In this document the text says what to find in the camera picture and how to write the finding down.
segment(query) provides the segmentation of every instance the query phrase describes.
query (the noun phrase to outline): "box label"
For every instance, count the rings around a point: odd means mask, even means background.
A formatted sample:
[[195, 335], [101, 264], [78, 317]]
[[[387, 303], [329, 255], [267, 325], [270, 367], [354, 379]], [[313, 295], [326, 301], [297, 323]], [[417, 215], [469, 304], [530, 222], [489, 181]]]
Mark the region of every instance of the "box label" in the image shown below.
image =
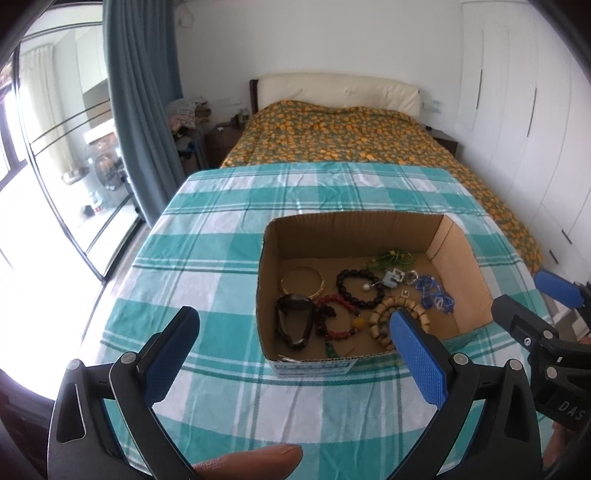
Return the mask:
[[285, 377], [325, 377], [327, 375], [345, 375], [356, 358], [323, 362], [273, 362], [269, 364], [275, 375]]

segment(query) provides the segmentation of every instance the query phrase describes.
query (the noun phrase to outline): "red bead bracelet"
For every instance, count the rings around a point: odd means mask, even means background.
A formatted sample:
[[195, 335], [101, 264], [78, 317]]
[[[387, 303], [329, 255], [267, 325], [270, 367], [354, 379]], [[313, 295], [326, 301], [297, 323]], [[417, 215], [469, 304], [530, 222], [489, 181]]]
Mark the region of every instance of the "red bead bracelet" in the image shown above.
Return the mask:
[[319, 298], [316, 300], [316, 306], [321, 309], [327, 303], [339, 303], [343, 307], [345, 307], [350, 313], [355, 315], [355, 319], [353, 320], [353, 325], [351, 329], [345, 330], [344, 332], [333, 332], [332, 330], [328, 330], [326, 327], [326, 315], [320, 314], [318, 315], [317, 322], [316, 322], [316, 333], [318, 335], [324, 336], [325, 340], [346, 340], [351, 335], [355, 335], [358, 330], [363, 328], [365, 321], [361, 317], [360, 311], [353, 305], [351, 302], [345, 300], [341, 295], [332, 294], [332, 295], [325, 295], [324, 297]]

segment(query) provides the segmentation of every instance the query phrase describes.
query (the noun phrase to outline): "white wardrobe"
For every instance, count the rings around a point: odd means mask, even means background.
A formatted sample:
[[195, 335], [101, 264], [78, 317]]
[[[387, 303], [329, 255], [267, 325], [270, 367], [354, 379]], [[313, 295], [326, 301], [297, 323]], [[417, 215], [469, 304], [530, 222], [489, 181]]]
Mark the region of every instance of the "white wardrobe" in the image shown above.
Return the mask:
[[545, 267], [591, 279], [591, 86], [529, 4], [462, 5], [460, 161], [529, 228]]

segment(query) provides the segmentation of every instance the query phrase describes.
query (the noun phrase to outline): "human hand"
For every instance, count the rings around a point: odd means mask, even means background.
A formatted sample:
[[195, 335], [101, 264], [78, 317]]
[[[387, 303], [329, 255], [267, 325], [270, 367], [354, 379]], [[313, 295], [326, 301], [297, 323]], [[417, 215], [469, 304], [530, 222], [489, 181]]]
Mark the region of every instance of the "human hand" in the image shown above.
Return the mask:
[[[591, 338], [585, 337], [581, 339], [580, 343], [591, 345]], [[560, 423], [554, 422], [552, 424], [554, 433], [550, 437], [550, 441], [544, 450], [544, 467], [548, 468], [563, 454], [569, 441], [573, 437], [573, 432], [564, 428]]]
[[193, 465], [204, 480], [285, 480], [300, 464], [299, 445], [269, 445]]

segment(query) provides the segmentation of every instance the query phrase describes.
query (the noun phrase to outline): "teal curtain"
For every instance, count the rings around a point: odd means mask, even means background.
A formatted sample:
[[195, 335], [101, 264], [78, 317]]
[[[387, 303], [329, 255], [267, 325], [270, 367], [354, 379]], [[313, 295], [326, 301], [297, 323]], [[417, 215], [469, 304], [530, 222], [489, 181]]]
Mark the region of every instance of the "teal curtain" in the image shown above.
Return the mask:
[[185, 179], [165, 115], [183, 96], [172, 0], [105, 0], [109, 93], [123, 162], [150, 226]]

